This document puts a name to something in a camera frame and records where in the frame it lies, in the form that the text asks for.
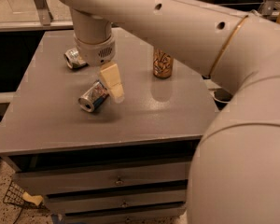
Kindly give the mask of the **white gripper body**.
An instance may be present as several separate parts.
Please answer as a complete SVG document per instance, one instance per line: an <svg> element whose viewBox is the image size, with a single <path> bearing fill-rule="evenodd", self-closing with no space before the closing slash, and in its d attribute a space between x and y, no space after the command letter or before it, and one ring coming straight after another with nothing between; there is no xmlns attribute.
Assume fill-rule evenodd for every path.
<svg viewBox="0 0 280 224"><path fill-rule="evenodd" d="M108 63L115 56L115 38L110 36L106 41L98 44L88 44L74 36L77 51L88 65L102 65Z"/></svg>

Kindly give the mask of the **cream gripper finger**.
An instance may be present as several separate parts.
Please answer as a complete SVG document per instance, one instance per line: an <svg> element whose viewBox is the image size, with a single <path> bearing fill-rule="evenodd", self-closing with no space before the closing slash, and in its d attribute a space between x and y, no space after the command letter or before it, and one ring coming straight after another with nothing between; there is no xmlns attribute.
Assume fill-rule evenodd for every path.
<svg viewBox="0 0 280 224"><path fill-rule="evenodd" d="M124 100L124 89L121 83L118 65L114 62L102 65L99 78L114 102L117 104L121 103Z"/></svg>

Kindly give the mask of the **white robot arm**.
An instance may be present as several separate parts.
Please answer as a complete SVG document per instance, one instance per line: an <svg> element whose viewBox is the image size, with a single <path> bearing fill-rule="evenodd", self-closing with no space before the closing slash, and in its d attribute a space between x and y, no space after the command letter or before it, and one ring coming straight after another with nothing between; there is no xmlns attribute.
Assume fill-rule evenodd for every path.
<svg viewBox="0 0 280 224"><path fill-rule="evenodd" d="M280 24L195 0L60 0L231 94L197 146L189 224L280 224Z"/></svg>

